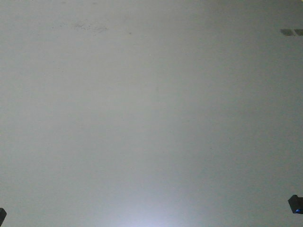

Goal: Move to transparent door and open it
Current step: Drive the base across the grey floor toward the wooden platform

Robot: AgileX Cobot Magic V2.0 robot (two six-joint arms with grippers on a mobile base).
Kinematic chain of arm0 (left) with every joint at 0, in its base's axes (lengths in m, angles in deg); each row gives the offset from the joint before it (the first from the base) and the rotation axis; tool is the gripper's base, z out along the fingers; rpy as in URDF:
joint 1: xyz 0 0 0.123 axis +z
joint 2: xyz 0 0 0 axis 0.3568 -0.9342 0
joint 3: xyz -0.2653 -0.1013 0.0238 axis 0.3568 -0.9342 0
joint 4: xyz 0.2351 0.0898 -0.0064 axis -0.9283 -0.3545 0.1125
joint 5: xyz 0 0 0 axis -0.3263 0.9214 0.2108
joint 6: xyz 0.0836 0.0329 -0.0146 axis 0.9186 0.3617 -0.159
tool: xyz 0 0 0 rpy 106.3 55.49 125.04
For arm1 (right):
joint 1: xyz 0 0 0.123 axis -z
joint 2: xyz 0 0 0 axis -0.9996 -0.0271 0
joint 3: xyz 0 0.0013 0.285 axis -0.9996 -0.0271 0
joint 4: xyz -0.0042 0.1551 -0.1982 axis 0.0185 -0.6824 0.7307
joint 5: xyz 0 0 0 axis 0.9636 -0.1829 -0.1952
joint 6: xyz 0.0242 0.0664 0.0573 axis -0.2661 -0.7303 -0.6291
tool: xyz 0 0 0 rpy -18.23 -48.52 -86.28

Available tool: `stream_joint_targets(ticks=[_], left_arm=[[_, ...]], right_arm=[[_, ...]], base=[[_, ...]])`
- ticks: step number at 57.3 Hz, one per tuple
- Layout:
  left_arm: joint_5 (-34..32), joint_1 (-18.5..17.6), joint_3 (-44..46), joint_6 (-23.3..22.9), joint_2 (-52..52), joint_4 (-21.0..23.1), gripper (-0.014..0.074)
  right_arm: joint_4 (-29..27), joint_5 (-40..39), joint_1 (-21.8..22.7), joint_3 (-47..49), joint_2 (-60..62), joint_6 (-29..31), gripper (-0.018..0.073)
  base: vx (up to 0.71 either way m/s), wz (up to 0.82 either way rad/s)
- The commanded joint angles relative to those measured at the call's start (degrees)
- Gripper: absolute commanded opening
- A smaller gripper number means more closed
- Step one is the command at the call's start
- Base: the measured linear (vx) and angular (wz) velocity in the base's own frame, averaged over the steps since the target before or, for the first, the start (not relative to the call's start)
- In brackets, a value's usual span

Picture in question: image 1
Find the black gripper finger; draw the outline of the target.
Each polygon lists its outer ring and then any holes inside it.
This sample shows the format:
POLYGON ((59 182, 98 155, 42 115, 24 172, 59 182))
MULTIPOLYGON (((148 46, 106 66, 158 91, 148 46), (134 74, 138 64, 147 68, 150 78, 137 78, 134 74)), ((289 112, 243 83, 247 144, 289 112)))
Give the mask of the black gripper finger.
POLYGON ((291 211, 294 214, 302 214, 303 213, 303 197, 299 197, 297 195, 291 196, 288 200, 291 211))
POLYGON ((7 213, 4 208, 0 208, 0 223, 3 223, 5 220, 7 213))

